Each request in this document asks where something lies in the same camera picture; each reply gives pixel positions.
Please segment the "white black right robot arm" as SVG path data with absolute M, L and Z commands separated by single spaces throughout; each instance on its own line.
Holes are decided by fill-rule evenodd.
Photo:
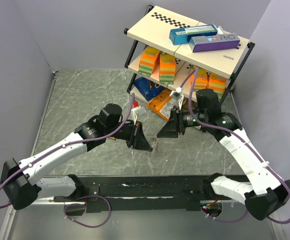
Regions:
M 203 181 L 203 193 L 208 199 L 224 196 L 245 205 L 257 220 L 269 217 L 289 200 L 290 180 L 283 180 L 273 172 L 268 162 L 252 146 L 239 120 L 223 112 L 217 94 L 211 89 L 196 92 L 197 108 L 182 112 L 170 111 L 168 122 L 157 134 L 158 138 L 177 138 L 189 127 L 201 126 L 234 157 L 248 179 L 248 183 L 232 180 L 214 173 Z

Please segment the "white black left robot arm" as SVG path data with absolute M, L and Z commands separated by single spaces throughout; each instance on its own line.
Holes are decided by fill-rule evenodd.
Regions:
M 3 165 L 0 184 L 15 210 L 31 205 L 35 200 L 62 196 L 78 201 L 85 187 L 74 174 L 48 178 L 47 174 L 66 161 L 87 153 L 113 137 L 124 140 L 128 148 L 152 151 L 142 123 L 122 119 L 122 108 L 107 104 L 98 115 L 81 124 L 54 146 L 20 161 L 10 159 Z

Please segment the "small keys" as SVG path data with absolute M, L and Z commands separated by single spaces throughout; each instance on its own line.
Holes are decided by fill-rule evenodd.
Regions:
M 155 152 L 158 152 L 158 145 L 159 145 L 158 141 L 155 140 L 155 141 L 153 142 L 153 150 L 154 150 Z

